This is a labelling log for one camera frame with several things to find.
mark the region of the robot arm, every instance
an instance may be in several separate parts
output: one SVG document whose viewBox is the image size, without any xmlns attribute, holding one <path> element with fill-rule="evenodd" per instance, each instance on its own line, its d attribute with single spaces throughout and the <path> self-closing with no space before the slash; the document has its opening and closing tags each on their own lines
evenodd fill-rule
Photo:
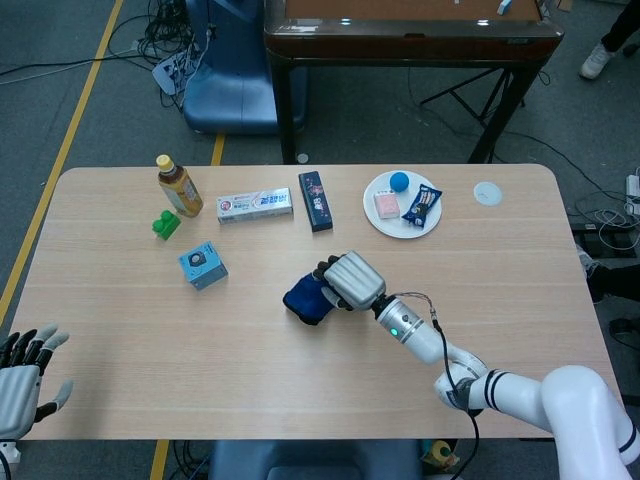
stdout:
<svg viewBox="0 0 640 480">
<path fill-rule="evenodd" d="M 566 366 L 542 382 L 488 371 L 476 356 L 444 339 L 428 297 L 423 296 L 435 328 L 396 296 L 386 296 L 384 279 L 353 251 L 321 263 L 314 276 L 353 309 L 372 309 L 380 325 L 424 363 L 446 357 L 455 387 L 444 373 L 434 387 L 448 406 L 472 414 L 492 408 L 552 433 L 562 480 L 631 479 L 625 465 L 640 455 L 640 434 L 593 370 Z"/>
</svg>

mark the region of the green toy block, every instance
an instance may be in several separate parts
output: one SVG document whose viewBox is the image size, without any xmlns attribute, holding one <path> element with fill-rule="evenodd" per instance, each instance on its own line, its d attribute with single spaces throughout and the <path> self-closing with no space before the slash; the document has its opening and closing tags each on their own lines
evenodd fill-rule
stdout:
<svg viewBox="0 0 640 480">
<path fill-rule="evenodd" d="M 169 210 L 165 210 L 160 214 L 160 218 L 153 222 L 151 228 L 156 232 L 156 235 L 167 240 L 178 228 L 178 225 L 180 225 L 180 219 Z"/>
</svg>

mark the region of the table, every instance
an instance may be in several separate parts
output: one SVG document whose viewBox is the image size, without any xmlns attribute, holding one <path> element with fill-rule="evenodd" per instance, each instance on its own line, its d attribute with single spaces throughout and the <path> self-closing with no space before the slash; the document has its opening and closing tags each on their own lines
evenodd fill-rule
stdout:
<svg viewBox="0 0 640 480">
<path fill-rule="evenodd" d="M 283 163 L 296 163 L 290 71 L 299 65 L 500 68 L 513 77 L 469 157 L 482 163 L 562 40 L 536 0 L 266 0 L 265 44 Z"/>
<path fill-rule="evenodd" d="M 433 299 L 447 338 L 492 368 L 542 379 L 565 364 L 616 383 L 551 172 L 535 165 L 407 165 L 444 190 L 429 235 L 386 237 L 366 220 L 362 192 L 385 165 L 318 166 L 334 229 L 313 234 L 297 186 L 308 167 L 191 167 L 205 199 L 167 241 L 151 222 L 169 204 L 154 168 L 87 168 L 56 187 L 14 330 L 57 322 L 71 333 L 41 393 L 76 382 L 31 439 L 469 437 L 425 366 L 371 313 L 333 312 L 318 327 L 281 299 L 332 253 L 356 249 L 389 291 Z M 472 196 L 483 180 L 499 207 Z M 218 195 L 291 187 L 294 215 L 219 225 Z M 213 241 L 228 278 L 201 292 L 177 257 Z M 417 311 L 427 312 L 419 303 Z M 531 437 L 492 411 L 482 437 Z"/>
</svg>

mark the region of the table leg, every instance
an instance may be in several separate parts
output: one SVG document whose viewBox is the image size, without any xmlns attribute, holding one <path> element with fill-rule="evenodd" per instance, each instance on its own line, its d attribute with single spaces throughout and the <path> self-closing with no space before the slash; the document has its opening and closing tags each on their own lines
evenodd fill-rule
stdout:
<svg viewBox="0 0 640 480">
<path fill-rule="evenodd" d="M 280 130 L 280 148 L 282 149 L 282 163 L 296 164 L 296 138 L 293 126 L 293 103 L 291 100 L 291 68 L 281 63 L 271 63 L 271 77 L 273 81 L 273 95 L 276 101 L 276 115 Z"/>
<path fill-rule="evenodd" d="M 541 68 L 541 65 L 536 65 L 535 67 L 512 70 L 513 80 L 473 149 L 468 163 L 484 163 L 486 161 Z"/>
</svg>

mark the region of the person's foot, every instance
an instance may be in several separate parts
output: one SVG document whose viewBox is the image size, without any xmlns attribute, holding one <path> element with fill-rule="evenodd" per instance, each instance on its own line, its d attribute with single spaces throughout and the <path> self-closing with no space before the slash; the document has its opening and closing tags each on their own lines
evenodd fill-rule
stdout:
<svg viewBox="0 0 640 480">
<path fill-rule="evenodd" d="M 604 48 L 602 43 L 598 43 L 591 51 L 591 55 L 589 55 L 582 64 L 580 76 L 589 80 L 597 78 L 607 63 L 609 63 L 609 60 L 615 57 L 615 55 L 615 53 L 609 52 Z"/>
<path fill-rule="evenodd" d="M 593 274 L 593 271 L 596 269 L 599 262 L 596 262 L 591 255 L 584 251 L 584 249 L 576 243 L 576 250 L 578 251 L 578 257 L 580 258 L 580 263 L 582 264 L 582 269 L 584 270 L 584 278 L 587 280 Z"/>
</svg>

